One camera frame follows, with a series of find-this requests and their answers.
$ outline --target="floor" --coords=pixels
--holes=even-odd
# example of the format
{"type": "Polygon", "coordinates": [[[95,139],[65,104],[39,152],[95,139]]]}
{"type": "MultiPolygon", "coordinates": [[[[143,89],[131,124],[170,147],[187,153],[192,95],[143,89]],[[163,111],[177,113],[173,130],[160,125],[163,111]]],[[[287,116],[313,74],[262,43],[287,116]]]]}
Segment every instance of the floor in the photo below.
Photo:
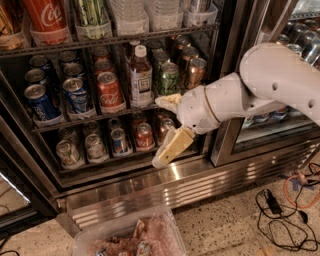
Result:
{"type": "MultiPolygon", "coordinates": [[[[312,159],[312,162],[320,164],[319,153],[312,159]]],[[[291,212],[290,209],[285,208],[285,206],[291,205],[284,196],[284,181],[285,179],[277,177],[267,183],[255,184],[243,190],[174,209],[173,213],[188,255],[320,255],[320,248],[316,252],[289,252],[276,247],[257,228],[259,208],[255,202],[255,197],[263,189],[269,189],[273,193],[280,203],[284,215],[291,212]]],[[[306,205],[311,202],[318,195],[319,186],[304,189],[299,203],[306,205]]],[[[293,183],[289,182],[287,187],[290,196],[294,198],[298,192],[293,190],[293,183]]],[[[259,201],[261,201],[261,204],[265,202],[264,198],[260,196],[259,201]]],[[[319,202],[316,202],[310,208],[303,209],[308,215],[308,224],[313,229],[318,241],[320,241],[319,210],[319,202]]],[[[261,219],[263,230],[267,230],[269,221],[266,218],[261,219]]],[[[302,223],[298,214],[290,217],[290,221],[303,228],[310,237],[312,233],[302,223]]],[[[289,243],[288,234],[279,223],[272,226],[272,231],[276,241],[282,244],[289,243]]],[[[290,231],[295,241],[301,241],[304,238],[301,230],[290,226],[290,231]]],[[[60,224],[52,220],[11,237],[1,252],[16,250],[21,256],[71,256],[73,242],[73,239],[60,224]]],[[[309,248],[314,248],[313,245],[311,243],[306,244],[309,248]]]]}

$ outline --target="blue can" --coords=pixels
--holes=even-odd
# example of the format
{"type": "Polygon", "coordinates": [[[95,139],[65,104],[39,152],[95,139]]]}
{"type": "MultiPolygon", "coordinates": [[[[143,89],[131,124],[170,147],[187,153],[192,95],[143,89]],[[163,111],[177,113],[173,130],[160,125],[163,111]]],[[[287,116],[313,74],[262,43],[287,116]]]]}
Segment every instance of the blue can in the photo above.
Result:
{"type": "Polygon", "coordinates": [[[81,79],[69,78],[63,82],[62,87],[74,114],[85,113],[89,110],[88,92],[81,79]]]}
{"type": "Polygon", "coordinates": [[[33,84],[24,91],[28,105],[40,121],[48,121],[58,117],[61,112],[54,106],[52,96],[42,84],[33,84]]]}

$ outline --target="bottle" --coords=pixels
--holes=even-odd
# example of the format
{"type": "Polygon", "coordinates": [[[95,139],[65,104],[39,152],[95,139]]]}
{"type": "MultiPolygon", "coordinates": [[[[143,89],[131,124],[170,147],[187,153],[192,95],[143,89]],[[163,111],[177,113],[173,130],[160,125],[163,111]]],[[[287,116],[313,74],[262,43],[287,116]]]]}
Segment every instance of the bottle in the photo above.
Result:
{"type": "Polygon", "coordinates": [[[128,83],[130,84],[131,81],[131,72],[130,72],[130,62],[132,57],[134,56],[134,48],[140,44],[140,41],[131,41],[129,42],[129,44],[126,46],[125,49],[125,54],[124,54],[124,58],[125,58],[125,69],[126,69],[126,78],[128,83]]]}
{"type": "Polygon", "coordinates": [[[147,48],[144,45],[135,47],[130,72],[132,105],[145,107],[152,102],[152,65],[147,59],[147,48]]]}

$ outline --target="plastic bottle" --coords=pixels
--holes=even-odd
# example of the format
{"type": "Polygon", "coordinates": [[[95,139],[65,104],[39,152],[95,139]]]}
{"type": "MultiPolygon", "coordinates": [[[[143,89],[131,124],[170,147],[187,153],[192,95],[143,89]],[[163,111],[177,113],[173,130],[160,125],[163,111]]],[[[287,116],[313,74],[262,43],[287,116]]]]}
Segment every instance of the plastic bottle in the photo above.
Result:
{"type": "Polygon", "coordinates": [[[130,62],[131,100],[133,106],[144,107],[152,102],[152,65],[147,59],[144,45],[135,47],[135,55],[130,62]]]}

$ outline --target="can lid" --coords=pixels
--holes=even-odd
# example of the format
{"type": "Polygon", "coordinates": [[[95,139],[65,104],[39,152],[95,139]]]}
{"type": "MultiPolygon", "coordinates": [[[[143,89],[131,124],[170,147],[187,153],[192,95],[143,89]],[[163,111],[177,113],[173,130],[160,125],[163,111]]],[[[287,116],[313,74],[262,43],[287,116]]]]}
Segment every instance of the can lid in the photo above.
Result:
{"type": "Polygon", "coordinates": [[[24,78],[26,81],[30,83],[34,83],[34,82],[41,81],[42,79],[45,78],[45,76],[46,76],[46,73],[42,69],[35,68],[35,69],[29,70],[25,74],[24,78]]]}
{"type": "Polygon", "coordinates": [[[48,63],[48,58],[44,55],[34,55],[29,60],[29,64],[33,67],[42,67],[48,63]]]}
{"type": "Polygon", "coordinates": [[[175,74],[179,71],[178,65],[173,62],[165,62],[161,65],[161,70],[167,74],[175,74]]]}
{"type": "Polygon", "coordinates": [[[116,80],[117,76],[112,72],[102,72],[97,77],[97,81],[99,84],[111,84],[116,80]]]}
{"type": "Polygon", "coordinates": [[[24,96],[28,99],[39,99],[46,93],[46,87],[42,84],[33,84],[24,90],[24,96]]]}
{"type": "Polygon", "coordinates": [[[82,88],[83,81],[79,78],[69,78],[63,82],[63,89],[67,92],[75,92],[82,88]]]}

